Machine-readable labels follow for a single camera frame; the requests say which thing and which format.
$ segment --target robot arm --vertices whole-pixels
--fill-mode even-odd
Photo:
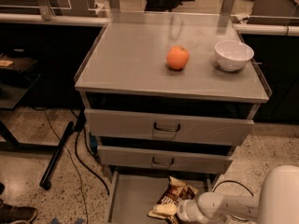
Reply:
[[[285,165],[265,178],[260,197],[228,196],[205,192],[193,200],[181,201],[181,220],[201,224],[223,224],[226,215],[242,217],[257,224],[299,223],[299,168]]]
[[[179,202],[178,217],[184,221],[196,221],[202,224],[225,223],[227,215],[256,221],[258,205],[259,197],[205,192],[193,200]]]

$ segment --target bowl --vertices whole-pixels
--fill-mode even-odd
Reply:
[[[253,49],[239,41],[223,40],[215,45],[216,61],[225,71],[242,69],[253,55]]]

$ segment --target gray cabinet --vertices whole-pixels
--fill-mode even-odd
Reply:
[[[136,215],[140,223],[152,223],[144,210],[158,201],[169,175],[208,188],[230,166],[269,97],[252,63],[234,73],[220,70],[213,49],[223,39],[239,36],[218,15],[120,12],[94,45],[76,88],[111,172],[108,223],[132,222],[134,212],[118,206],[140,203],[132,200],[142,195],[146,207],[141,203]],[[191,54],[181,72],[165,66],[175,44]]]

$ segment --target chip bag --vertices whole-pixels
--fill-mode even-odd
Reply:
[[[149,217],[167,219],[171,224],[179,224],[177,216],[178,202],[193,199],[198,189],[173,176],[170,176],[169,179],[167,190],[157,202],[157,205],[149,211]]]

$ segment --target cabinet top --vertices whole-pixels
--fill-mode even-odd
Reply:
[[[229,17],[118,12],[91,51],[76,89],[265,103],[268,96],[252,63],[236,73],[218,67],[214,46],[227,39],[240,40]],[[180,72],[166,67],[174,45],[190,53]]]

